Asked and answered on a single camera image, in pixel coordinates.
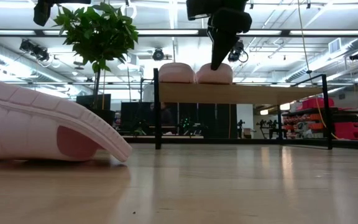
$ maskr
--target shelf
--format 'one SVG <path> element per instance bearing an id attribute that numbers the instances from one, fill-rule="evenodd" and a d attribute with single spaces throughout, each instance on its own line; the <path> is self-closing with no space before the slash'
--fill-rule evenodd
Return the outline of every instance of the shelf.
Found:
<path id="1" fill-rule="evenodd" d="M 281 105 L 322 93 L 320 88 L 159 83 L 160 101 Z"/>
<path id="2" fill-rule="evenodd" d="M 358 110 L 339 110 L 338 108 L 330 108 L 331 113 L 333 115 L 337 115 L 337 114 L 358 114 Z M 302 110 L 302 111 L 297 111 L 297 112 L 292 112 L 292 113 L 285 113 L 282 116 L 295 116 L 295 115 L 304 115 L 304 114 L 317 114 L 318 109 L 317 108 L 312 108 L 312 109 L 307 109 L 307 110 Z"/>

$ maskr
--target person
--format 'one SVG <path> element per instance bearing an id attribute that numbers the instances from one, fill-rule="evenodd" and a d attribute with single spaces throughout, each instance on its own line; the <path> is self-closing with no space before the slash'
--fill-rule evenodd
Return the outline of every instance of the person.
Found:
<path id="1" fill-rule="evenodd" d="M 150 105 L 150 112 L 151 112 L 151 120 L 155 121 L 155 114 L 154 114 L 154 103 Z M 166 106 L 165 103 L 161 102 L 161 125 L 162 126 L 172 126 L 175 122 L 173 121 L 172 113 L 170 109 Z"/>

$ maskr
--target black pole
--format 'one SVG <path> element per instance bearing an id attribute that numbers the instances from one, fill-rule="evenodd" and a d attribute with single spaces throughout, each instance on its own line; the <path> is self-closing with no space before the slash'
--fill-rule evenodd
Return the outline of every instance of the black pole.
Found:
<path id="1" fill-rule="evenodd" d="M 333 132 L 333 122 L 331 118 L 331 110 L 329 109 L 329 98 L 328 98 L 328 87 L 327 87 L 327 76 L 322 75 L 323 81 L 323 96 L 324 96 L 324 111 L 326 113 L 326 126 L 327 126 L 327 144 L 328 150 L 333 149 L 333 137 L 331 133 Z"/>
<path id="2" fill-rule="evenodd" d="M 142 102 L 142 99 L 143 99 L 143 82 L 144 82 L 144 79 L 140 78 L 140 102 Z"/>
<path id="3" fill-rule="evenodd" d="M 99 81 L 100 81 L 100 68 L 98 72 L 96 73 L 95 77 L 95 85 L 93 88 L 93 109 L 98 109 L 98 92 L 99 92 Z"/>
<path id="4" fill-rule="evenodd" d="M 161 149 L 161 104 L 158 69 L 154 69 L 155 149 Z"/>
<path id="5" fill-rule="evenodd" d="M 282 124 L 281 124 L 281 109 L 280 105 L 277 105 L 277 122 L 278 122 L 278 140 L 283 140 L 283 130 L 282 130 Z"/>

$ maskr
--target spotlight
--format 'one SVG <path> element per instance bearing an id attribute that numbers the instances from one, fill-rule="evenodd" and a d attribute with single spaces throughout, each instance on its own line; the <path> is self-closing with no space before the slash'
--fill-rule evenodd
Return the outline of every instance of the spotlight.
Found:
<path id="1" fill-rule="evenodd" d="M 247 60 L 245 61 L 240 60 L 242 53 L 245 53 L 247 55 Z M 247 52 L 244 51 L 244 44 L 242 43 L 242 40 L 237 41 L 234 47 L 230 50 L 227 60 L 229 62 L 240 61 L 242 63 L 246 63 L 248 61 L 248 54 Z"/>
<path id="2" fill-rule="evenodd" d="M 153 60 L 160 61 L 164 59 L 164 53 L 162 52 L 162 49 L 155 49 L 153 54 Z"/>
<path id="3" fill-rule="evenodd" d="M 29 40 L 22 40 L 22 43 L 20 44 L 19 49 L 23 51 L 24 53 L 30 53 L 32 49 L 34 48 L 34 45 L 30 43 Z"/>
<path id="4" fill-rule="evenodd" d="M 358 60 L 358 54 L 349 56 L 350 60 Z"/>
<path id="5" fill-rule="evenodd" d="M 35 46 L 32 49 L 31 55 L 36 57 L 37 60 L 40 60 L 41 62 L 46 62 L 49 60 L 48 49 L 42 49 L 39 46 Z"/>

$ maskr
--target black table leg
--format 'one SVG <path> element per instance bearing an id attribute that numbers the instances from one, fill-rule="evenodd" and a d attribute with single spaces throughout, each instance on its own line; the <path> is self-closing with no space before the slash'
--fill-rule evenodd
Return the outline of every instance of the black table leg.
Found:
<path id="1" fill-rule="evenodd" d="M 161 149 L 161 104 L 158 69 L 154 69 L 155 149 Z"/>
<path id="2" fill-rule="evenodd" d="M 329 98 L 328 98 L 328 87 L 327 87 L 327 76 L 323 75 L 322 76 L 322 80 L 323 80 L 323 96 L 324 96 L 324 111 L 326 113 L 326 126 L 327 126 L 327 144 L 328 144 L 328 149 L 331 150 L 333 149 L 333 136 L 332 136 L 332 126 L 333 126 L 333 122 L 332 122 L 332 114 L 331 114 L 331 110 L 329 109 Z"/>

